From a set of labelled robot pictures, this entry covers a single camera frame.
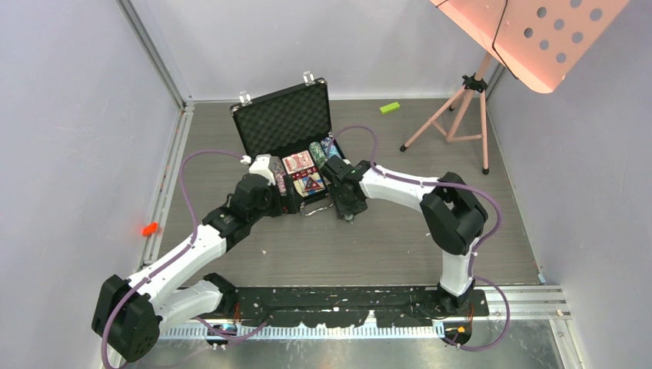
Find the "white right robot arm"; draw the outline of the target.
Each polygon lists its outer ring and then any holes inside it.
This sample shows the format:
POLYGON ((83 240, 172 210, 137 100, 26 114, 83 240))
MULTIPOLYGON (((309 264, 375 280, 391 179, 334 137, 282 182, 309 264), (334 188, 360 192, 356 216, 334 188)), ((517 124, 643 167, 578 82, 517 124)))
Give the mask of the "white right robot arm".
POLYGON ((470 304, 475 280, 472 248, 484 230, 487 212, 461 177, 423 178, 391 171, 369 161, 353 166, 339 157, 321 168, 338 215, 350 221, 366 211, 369 199, 389 201, 421 213, 434 243, 442 250, 436 303, 449 315, 470 304))

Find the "purple white chip roll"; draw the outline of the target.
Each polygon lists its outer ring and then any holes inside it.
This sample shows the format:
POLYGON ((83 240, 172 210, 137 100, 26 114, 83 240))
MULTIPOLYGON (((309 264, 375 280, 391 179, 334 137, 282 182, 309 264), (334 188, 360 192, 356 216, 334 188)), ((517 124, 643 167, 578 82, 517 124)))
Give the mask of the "purple white chip roll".
POLYGON ((275 183, 278 187, 280 196, 286 196, 288 194, 287 187, 284 181, 284 176, 286 175, 286 171, 279 157, 276 156, 271 157, 270 169, 274 175, 275 183))

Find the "red playing card box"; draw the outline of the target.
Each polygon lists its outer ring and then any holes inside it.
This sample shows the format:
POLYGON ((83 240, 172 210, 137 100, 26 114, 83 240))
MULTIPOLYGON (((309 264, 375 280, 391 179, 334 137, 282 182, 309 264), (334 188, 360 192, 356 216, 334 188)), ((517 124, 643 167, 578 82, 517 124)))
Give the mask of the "red playing card box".
POLYGON ((288 174, 294 174, 307 170, 314 166, 313 159, 309 151, 300 151, 281 159, 282 164, 288 174))

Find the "black poker set case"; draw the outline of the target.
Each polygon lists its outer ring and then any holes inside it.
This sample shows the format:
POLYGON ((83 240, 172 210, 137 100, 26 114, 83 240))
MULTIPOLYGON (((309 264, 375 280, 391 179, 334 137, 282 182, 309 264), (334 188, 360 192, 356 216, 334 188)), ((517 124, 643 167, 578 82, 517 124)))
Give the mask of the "black poker set case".
MULTIPOLYGON (((258 155, 269 154, 280 159, 300 151, 309 151, 313 141, 332 136, 332 123, 328 99, 328 86, 323 78, 315 79, 305 74, 302 84, 285 88, 258 98, 241 93, 239 103, 231 106, 231 116, 239 133, 245 153, 252 161, 258 155)), ((303 198, 294 188, 294 180, 311 173, 319 173, 314 166, 298 173, 284 176, 287 195, 281 196, 283 214, 304 213, 305 207, 316 201, 330 198, 327 180, 323 192, 303 198)))

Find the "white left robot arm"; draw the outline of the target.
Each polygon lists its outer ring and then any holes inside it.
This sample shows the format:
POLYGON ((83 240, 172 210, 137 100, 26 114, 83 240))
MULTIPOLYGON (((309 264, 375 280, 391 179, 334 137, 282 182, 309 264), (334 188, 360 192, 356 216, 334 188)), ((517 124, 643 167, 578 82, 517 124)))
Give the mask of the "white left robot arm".
POLYGON ((194 229, 185 241, 130 277, 114 274, 102 284, 91 328, 101 337, 104 367, 111 367, 109 348, 132 363, 167 329, 204 313, 226 318, 235 311, 235 287, 216 274, 188 289, 180 286, 249 236, 260 219, 281 212, 270 155, 237 158, 248 165, 248 173, 225 204, 201 221, 192 211, 194 229))

